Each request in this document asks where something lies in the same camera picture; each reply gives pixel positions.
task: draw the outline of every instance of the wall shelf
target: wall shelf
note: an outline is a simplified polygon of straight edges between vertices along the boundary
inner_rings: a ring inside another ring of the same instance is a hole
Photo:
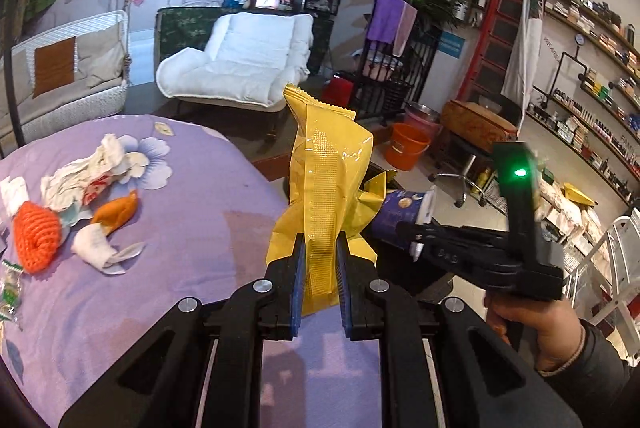
[[[619,189],[616,188],[616,186],[613,185],[613,183],[605,178],[604,174],[602,172],[600,172],[599,169],[597,169],[594,165],[592,165],[578,150],[576,150],[573,146],[571,146],[571,144],[569,144],[567,141],[565,141],[564,139],[562,139],[562,137],[560,137],[558,135],[558,133],[555,132],[555,130],[552,130],[548,125],[546,125],[546,123],[543,123],[542,121],[540,121],[540,119],[538,119],[535,115],[532,114],[532,112],[530,112],[529,110],[527,110],[526,114],[536,123],[538,123],[540,126],[542,126],[546,131],[548,131],[551,135],[553,135],[554,137],[556,137],[556,139],[558,139],[559,141],[561,141],[561,143],[563,143],[567,148],[569,148],[573,153],[575,153],[578,157],[580,157],[580,159],[583,160],[583,162],[585,164],[587,164],[588,167],[590,167],[594,172],[596,172],[600,178],[605,181],[609,187],[611,189],[613,189],[613,191],[615,191],[616,195],[619,196],[620,199],[622,199],[623,202],[625,202],[625,204],[628,204],[629,201],[627,200],[626,197],[624,197],[622,195],[622,193],[620,193]]]
[[[612,29],[610,27],[610,25],[608,23],[606,23],[606,21],[603,20],[602,17],[596,11],[593,11],[592,9],[588,8],[586,5],[581,4],[578,0],[563,0],[563,1],[565,1],[567,3],[575,3],[575,4],[577,4],[578,5],[578,10],[582,14],[584,14],[585,16],[590,18],[591,20],[595,21],[601,27],[603,27],[607,31],[607,34],[609,36],[611,36],[618,43],[620,43],[620,45],[624,46],[629,52],[632,52],[633,54],[636,55],[636,57],[638,59],[640,59],[640,52],[638,52],[631,43],[626,41],[626,38],[622,34],[616,32],[614,29]]]
[[[638,135],[636,135],[636,132],[634,132],[633,130],[631,130],[631,127],[625,123],[624,121],[622,121],[622,119],[620,119],[620,116],[612,109],[609,108],[609,106],[607,106],[606,104],[604,104],[600,99],[597,98],[597,96],[595,96],[593,94],[593,92],[591,90],[589,90],[587,87],[585,87],[584,84],[580,85],[580,88],[582,89],[583,92],[587,93],[593,100],[597,101],[597,103],[599,103],[601,106],[604,107],[604,109],[609,112],[614,119],[616,119],[616,121],[618,121],[618,123],[620,123],[620,125],[627,131],[629,132],[632,137],[636,140],[636,142],[638,144],[640,144],[640,138],[638,138]]]
[[[585,32],[584,29],[582,29],[581,27],[578,27],[578,25],[576,25],[575,23],[570,22],[567,18],[565,18],[558,11],[545,8],[545,13],[549,14],[549,16],[551,16],[553,19],[555,19],[555,20],[559,21],[560,23],[566,25],[570,29],[573,29],[575,32],[578,32],[579,34],[582,34],[588,41],[593,43],[593,46],[595,46],[597,49],[599,49],[601,52],[603,52],[606,56],[609,56],[609,59],[611,59],[611,61],[613,61],[620,68],[622,68],[622,70],[624,70],[626,74],[631,76],[633,78],[633,80],[636,81],[636,83],[640,84],[640,78],[634,72],[632,72],[631,69],[629,69],[626,66],[626,64],[624,64],[622,61],[620,61],[615,56],[615,54],[613,54],[606,46],[602,45],[600,43],[600,40],[597,40],[596,38],[591,36],[590,33]]]
[[[626,100],[629,101],[629,103],[631,103],[633,105],[633,107],[640,111],[640,104],[636,103],[636,101],[633,99],[633,97],[629,96],[628,93],[626,93],[624,90],[622,90],[622,88],[620,88],[618,85],[614,84],[613,87],[618,90]]]
[[[587,121],[585,121],[582,117],[580,117],[573,109],[569,108],[566,104],[564,104],[563,102],[559,101],[558,99],[556,99],[555,97],[552,97],[551,100],[556,103],[558,106],[561,106],[562,108],[564,108],[567,112],[569,112],[571,115],[573,115],[578,121],[580,121],[580,123],[582,123],[582,125],[587,128],[587,130],[589,130],[593,135],[596,136],[596,138],[602,143],[604,144],[610,151],[611,153],[613,153],[618,160],[623,164],[623,166],[629,171],[629,173],[631,173],[631,175],[636,179],[636,181],[640,182],[640,176],[636,175],[636,172],[634,172],[631,164],[629,164],[629,161],[625,159],[625,157],[622,156],[622,153],[620,153],[615,146],[613,146],[613,144],[611,144],[609,141],[607,141],[604,137],[602,137],[598,132],[596,132],[596,130],[594,130],[590,124],[588,124]]]

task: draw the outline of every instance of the yellow snack bag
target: yellow snack bag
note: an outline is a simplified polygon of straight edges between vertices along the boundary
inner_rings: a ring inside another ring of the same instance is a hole
[[[376,262],[360,236],[385,199],[386,173],[360,190],[373,135],[354,122],[355,112],[322,103],[287,85],[284,97],[298,122],[289,167],[290,204],[278,219],[267,264],[291,256],[296,234],[305,233],[306,281],[302,312],[338,303],[335,240],[345,231],[351,254]]]

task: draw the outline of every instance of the orange bucket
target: orange bucket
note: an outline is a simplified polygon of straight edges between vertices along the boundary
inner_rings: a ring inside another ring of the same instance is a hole
[[[385,159],[393,167],[407,172],[415,166],[430,143],[431,137],[422,130],[405,123],[394,123]]]

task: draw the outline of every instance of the purple towel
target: purple towel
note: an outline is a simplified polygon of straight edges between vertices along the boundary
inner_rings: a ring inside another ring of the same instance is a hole
[[[393,43],[402,19],[404,1],[376,0],[367,38],[376,42]]]

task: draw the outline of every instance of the blue sign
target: blue sign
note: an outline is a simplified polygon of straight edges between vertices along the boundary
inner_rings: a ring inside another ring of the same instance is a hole
[[[450,32],[443,32],[440,37],[438,50],[448,54],[449,56],[453,56],[456,59],[460,59],[463,46],[465,46],[465,40],[463,38],[456,36],[455,34],[451,34]]]

